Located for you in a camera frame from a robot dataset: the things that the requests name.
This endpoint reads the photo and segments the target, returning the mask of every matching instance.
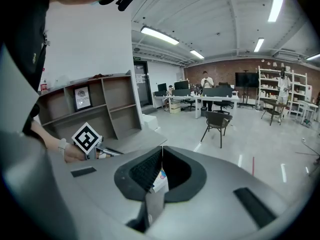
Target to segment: white desk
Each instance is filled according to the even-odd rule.
[[[221,102],[221,101],[230,101],[233,102],[233,119],[236,117],[237,113],[237,103],[239,101],[239,97],[237,95],[232,95],[232,97],[201,97],[201,96],[154,96],[153,99],[168,99],[169,100],[169,108],[171,110],[171,99],[174,100],[195,100],[195,119],[198,119],[201,116],[201,107],[199,107],[198,100],[201,101],[212,101],[212,102]]]
[[[304,120],[307,116],[307,112],[311,112],[310,121],[313,122],[315,120],[315,115],[317,112],[318,106],[309,102],[306,102],[304,100],[299,100],[299,106],[298,106],[298,112],[300,109],[302,109],[302,117],[300,124],[304,123]]]

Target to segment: hand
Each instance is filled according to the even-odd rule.
[[[67,163],[84,161],[85,153],[77,146],[67,143],[64,150],[64,160]]]

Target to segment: wristband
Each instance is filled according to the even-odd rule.
[[[67,146],[67,140],[65,138],[60,139],[58,143],[58,149],[59,149],[59,152],[62,154],[63,158],[65,157],[66,146]]]

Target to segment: air conditioner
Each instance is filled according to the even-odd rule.
[[[284,51],[279,51],[274,55],[275,58],[280,59],[280,60],[286,60],[286,61],[297,61],[299,60],[299,55],[291,52],[284,52]]]

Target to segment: white wall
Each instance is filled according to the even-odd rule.
[[[117,5],[61,5],[53,3],[46,16],[51,42],[44,64],[50,84],[65,75],[70,81],[96,74],[134,72],[131,41],[131,11]],[[142,112],[134,84],[140,121]]]
[[[182,79],[184,79],[184,70],[178,66],[172,66],[164,63],[157,62],[147,62],[148,73],[149,73],[149,82],[151,92],[158,91],[158,85],[166,83],[166,87],[169,88],[170,85],[175,86],[174,83],[179,81],[177,74],[182,74]],[[153,106],[155,108],[161,107],[163,101],[159,99],[153,100]]]

